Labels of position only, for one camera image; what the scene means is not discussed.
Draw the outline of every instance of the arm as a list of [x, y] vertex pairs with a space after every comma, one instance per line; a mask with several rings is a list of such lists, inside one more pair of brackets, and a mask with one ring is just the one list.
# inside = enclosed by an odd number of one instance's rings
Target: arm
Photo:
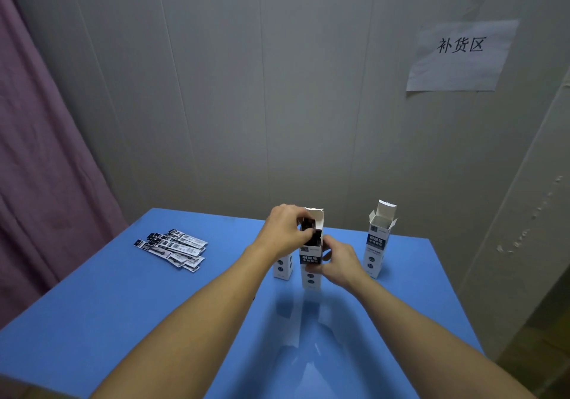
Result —
[[352, 246], [324, 237], [330, 263], [307, 267], [345, 288], [364, 306], [378, 333], [422, 399], [534, 398], [495, 363], [372, 280]]
[[312, 229], [297, 229], [299, 217], [310, 215], [297, 206], [275, 207], [241, 257], [157, 325], [91, 397], [203, 397], [267, 270], [310, 239]]

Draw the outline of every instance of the left hand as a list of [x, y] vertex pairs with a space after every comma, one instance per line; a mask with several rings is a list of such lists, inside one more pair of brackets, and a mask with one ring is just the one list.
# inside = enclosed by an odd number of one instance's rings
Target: left hand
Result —
[[313, 235], [312, 228], [304, 231], [297, 228], [299, 219], [303, 217], [312, 219], [304, 207], [287, 204], [274, 207], [253, 245], [267, 252], [273, 262], [289, 255], [307, 243]]

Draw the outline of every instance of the paper sign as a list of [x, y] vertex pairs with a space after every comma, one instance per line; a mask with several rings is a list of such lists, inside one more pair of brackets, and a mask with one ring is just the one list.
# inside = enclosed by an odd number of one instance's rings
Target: paper sign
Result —
[[506, 20], [422, 27], [406, 91], [494, 91], [518, 26]]

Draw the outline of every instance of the right hand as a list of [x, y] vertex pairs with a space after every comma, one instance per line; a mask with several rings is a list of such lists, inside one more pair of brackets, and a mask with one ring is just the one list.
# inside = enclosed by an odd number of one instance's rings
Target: right hand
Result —
[[323, 264], [309, 264], [306, 266], [308, 273], [320, 273], [335, 285], [345, 288], [349, 293], [370, 276], [360, 266], [360, 261], [350, 244], [339, 242], [331, 236], [323, 237], [323, 251], [331, 249], [324, 255], [323, 261], [331, 262]]

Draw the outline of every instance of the blue table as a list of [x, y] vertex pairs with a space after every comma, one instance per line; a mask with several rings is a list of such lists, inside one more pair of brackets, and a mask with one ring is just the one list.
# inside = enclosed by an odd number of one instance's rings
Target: blue table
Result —
[[[88, 396], [154, 326], [228, 268], [262, 224], [150, 210], [0, 331], [0, 373]], [[210, 243], [198, 272], [133, 246], [172, 228]], [[326, 233], [362, 256], [366, 233]], [[207, 397], [417, 397], [355, 298], [326, 279], [321, 293], [307, 294], [298, 261], [294, 268], [288, 282], [267, 273]], [[379, 280], [481, 350], [427, 239], [391, 236]]]

